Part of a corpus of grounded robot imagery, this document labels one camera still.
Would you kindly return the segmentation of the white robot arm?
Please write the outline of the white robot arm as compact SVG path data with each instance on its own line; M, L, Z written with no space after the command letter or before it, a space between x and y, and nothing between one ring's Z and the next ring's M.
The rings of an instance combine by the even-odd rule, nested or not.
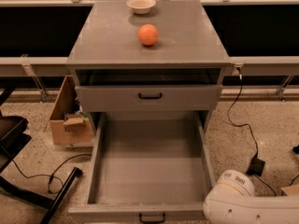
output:
M211 224L299 224L299 196L259 197L250 179L235 170L222 173L204 200Z

